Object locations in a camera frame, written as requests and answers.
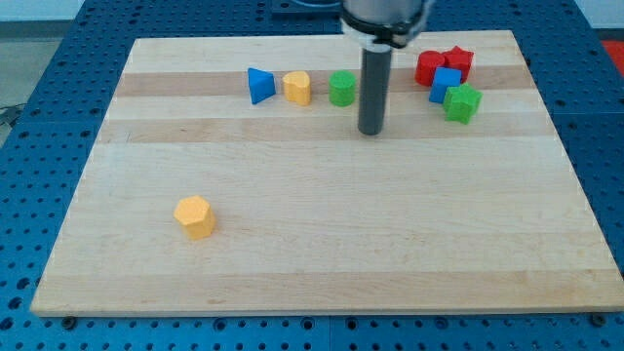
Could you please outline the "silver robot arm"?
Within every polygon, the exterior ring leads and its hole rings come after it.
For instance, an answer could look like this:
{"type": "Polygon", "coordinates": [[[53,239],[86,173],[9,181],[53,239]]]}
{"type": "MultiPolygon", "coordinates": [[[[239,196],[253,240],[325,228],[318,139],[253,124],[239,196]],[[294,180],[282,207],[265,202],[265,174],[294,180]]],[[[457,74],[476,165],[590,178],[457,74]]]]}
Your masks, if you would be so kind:
{"type": "Polygon", "coordinates": [[[393,52],[421,33],[431,13],[431,0],[343,0],[343,33],[362,49],[358,130],[381,133],[393,52]]]}

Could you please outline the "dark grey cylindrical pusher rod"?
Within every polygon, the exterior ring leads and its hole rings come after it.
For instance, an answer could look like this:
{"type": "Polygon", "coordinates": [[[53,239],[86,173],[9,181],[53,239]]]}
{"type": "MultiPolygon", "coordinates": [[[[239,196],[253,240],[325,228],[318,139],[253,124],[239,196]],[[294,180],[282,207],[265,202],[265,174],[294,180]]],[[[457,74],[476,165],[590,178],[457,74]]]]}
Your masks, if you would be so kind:
{"type": "Polygon", "coordinates": [[[382,129],[389,88],[393,49],[362,50],[358,130],[366,136],[376,136],[382,129]]]}

